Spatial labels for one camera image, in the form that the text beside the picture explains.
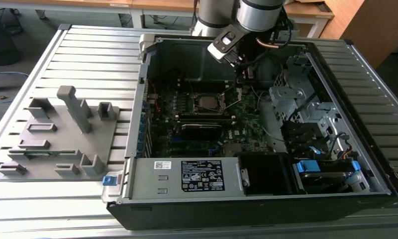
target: white sticker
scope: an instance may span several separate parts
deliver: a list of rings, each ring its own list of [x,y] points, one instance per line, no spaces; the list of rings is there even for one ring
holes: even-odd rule
[[[110,6],[127,7],[127,4],[109,4]]]
[[[154,169],[170,169],[171,162],[170,161],[154,161]]]

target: power supply label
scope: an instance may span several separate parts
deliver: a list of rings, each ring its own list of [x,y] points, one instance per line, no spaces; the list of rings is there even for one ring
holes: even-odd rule
[[[185,192],[223,191],[221,160],[181,161],[181,189]]]

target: slotted metal surface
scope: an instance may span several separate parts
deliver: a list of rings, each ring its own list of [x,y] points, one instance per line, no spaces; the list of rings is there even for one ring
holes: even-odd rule
[[[353,45],[306,40],[317,45],[343,91],[398,173],[398,99]]]
[[[30,114],[22,110],[29,97],[49,97],[53,104],[60,85],[73,85],[89,105],[106,100],[118,106],[117,129],[107,169],[121,169],[135,91],[137,44],[142,33],[186,34],[179,31],[71,26],[60,30],[0,122],[0,160],[18,139]],[[398,104],[370,72],[351,46],[337,40],[311,40],[355,104],[382,151],[398,172]],[[381,234],[398,227],[398,204],[365,210],[335,221],[270,227],[237,227],[190,231],[126,231],[101,202],[99,182],[0,182],[0,238],[123,238],[163,235],[229,236],[314,232],[313,238],[345,238],[358,229],[378,228]],[[330,231],[342,230],[335,237]]]

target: floor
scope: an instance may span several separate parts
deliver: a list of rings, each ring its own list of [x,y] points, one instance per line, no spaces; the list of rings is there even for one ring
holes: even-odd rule
[[[20,9],[20,13],[18,20],[24,33],[14,36],[13,41],[22,52],[22,59],[9,66],[0,67],[0,72],[20,71],[29,73],[32,71],[61,23],[131,27],[130,16],[125,14],[46,11],[48,19],[40,20],[33,10]],[[151,17],[145,16],[145,26],[158,29],[187,30],[191,19],[189,17],[159,16],[158,20],[161,23],[153,24]],[[398,97],[398,60],[395,56],[386,59],[378,68],[378,73]],[[0,75],[0,96],[8,97],[8,100],[13,99],[22,84],[22,75]],[[0,104],[0,119],[8,106],[9,103]]]
[[[46,11],[45,15],[46,20],[40,20],[34,10],[20,9],[18,21],[24,32],[12,38],[18,50],[22,52],[22,59],[9,66],[1,66],[0,72],[18,71],[30,73],[61,23],[131,27],[131,19],[127,14]],[[146,16],[145,26],[157,29],[187,30],[190,20],[189,17],[159,16],[159,24],[153,24],[151,17]],[[0,97],[5,96],[8,97],[6,100],[12,100],[24,84],[24,80],[22,75],[0,75]],[[9,103],[0,104],[0,119],[8,107]]]

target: motherboard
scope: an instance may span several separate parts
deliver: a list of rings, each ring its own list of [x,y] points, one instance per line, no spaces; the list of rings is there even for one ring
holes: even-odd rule
[[[151,157],[233,157],[273,151],[262,130],[258,100],[247,84],[229,81],[149,82]]]

